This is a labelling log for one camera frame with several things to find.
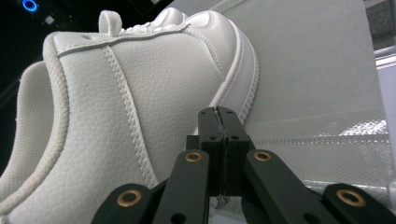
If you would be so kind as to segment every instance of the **shoe upper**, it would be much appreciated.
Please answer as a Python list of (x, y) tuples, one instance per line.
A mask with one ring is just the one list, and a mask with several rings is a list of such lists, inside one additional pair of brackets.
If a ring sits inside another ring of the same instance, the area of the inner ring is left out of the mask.
[(164, 9), (154, 21), (138, 24), (128, 29), (122, 29), (122, 21), (120, 15), (113, 11), (104, 10), (99, 16), (99, 33), (117, 36), (118, 34), (143, 34), (152, 33), (156, 29), (166, 26), (174, 26), (181, 24), (187, 19), (187, 15), (180, 12), (176, 8), (169, 7)]
[(118, 29), (47, 37), (52, 130), (33, 174), (0, 203), (2, 221), (91, 222), (116, 187), (165, 180), (235, 57), (235, 29), (216, 12), (152, 33)]

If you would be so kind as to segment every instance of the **sneaker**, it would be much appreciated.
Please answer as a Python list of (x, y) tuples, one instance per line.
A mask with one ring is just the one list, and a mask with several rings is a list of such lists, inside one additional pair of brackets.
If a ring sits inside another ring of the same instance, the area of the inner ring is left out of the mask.
[[(110, 19), (112, 18), (112, 15), (115, 17), (118, 16), (118, 14), (112, 14), (111, 11), (102, 11), (100, 18), (102, 19)], [(168, 7), (164, 9), (154, 21), (151, 22), (146, 22), (145, 24), (142, 25), (135, 25), (134, 27), (130, 27), (128, 29), (121, 29), (120, 32), (122, 34), (128, 33), (128, 34), (139, 34), (139, 33), (147, 33), (147, 32), (153, 32), (154, 30), (161, 29), (163, 27), (167, 26), (173, 26), (173, 25), (179, 25), (181, 24), (184, 20), (187, 19), (187, 15), (180, 12), (174, 7)], [(99, 20), (99, 32), (106, 34), (108, 32), (108, 25), (110, 22), (103, 22)]]
[(201, 109), (248, 114), (256, 54), (219, 13), (139, 35), (115, 12), (99, 23), (99, 34), (49, 35), (44, 62), (23, 73), (2, 223), (89, 223), (113, 189), (170, 175)]

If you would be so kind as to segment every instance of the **shoelace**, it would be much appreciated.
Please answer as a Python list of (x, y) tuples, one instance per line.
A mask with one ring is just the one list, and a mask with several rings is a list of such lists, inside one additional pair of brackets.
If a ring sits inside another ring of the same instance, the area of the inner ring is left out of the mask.
[(150, 25), (151, 25), (151, 22), (146, 22), (142, 25), (135, 25), (133, 27), (129, 27), (126, 30), (122, 28), (120, 31), (120, 35), (132, 34), (132, 33), (154, 33), (154, 32), (160, 32), (163, 30), (167, 30), (171, 27), (175, 27), (174, 24), (170, 24), (170, 25), (167, 25), (164, 27), (157, 27), (157, 28), (153, 29), (152, 27), (150, 27)]

